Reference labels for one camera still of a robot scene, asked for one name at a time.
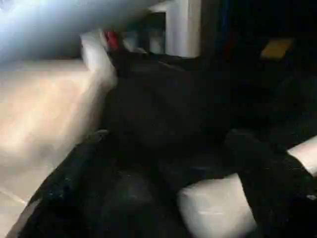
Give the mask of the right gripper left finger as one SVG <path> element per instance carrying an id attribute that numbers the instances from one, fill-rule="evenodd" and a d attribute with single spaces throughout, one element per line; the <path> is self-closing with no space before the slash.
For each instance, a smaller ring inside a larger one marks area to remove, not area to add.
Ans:
<path id="1" fill-rule="evenodd" d="M 77 144 L 32 195 L 10 238 L 119 238 L 118 140 L 100 130 Z"/>

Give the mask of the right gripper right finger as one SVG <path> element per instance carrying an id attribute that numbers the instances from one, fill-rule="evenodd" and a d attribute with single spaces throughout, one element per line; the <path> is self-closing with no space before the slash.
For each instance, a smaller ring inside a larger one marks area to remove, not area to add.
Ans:
<path id="1" fill-rule="evenodd" d="M 264 238 L 317 236 L 317 180 L 287 151 L 232 130 L 225 139 Z"/>

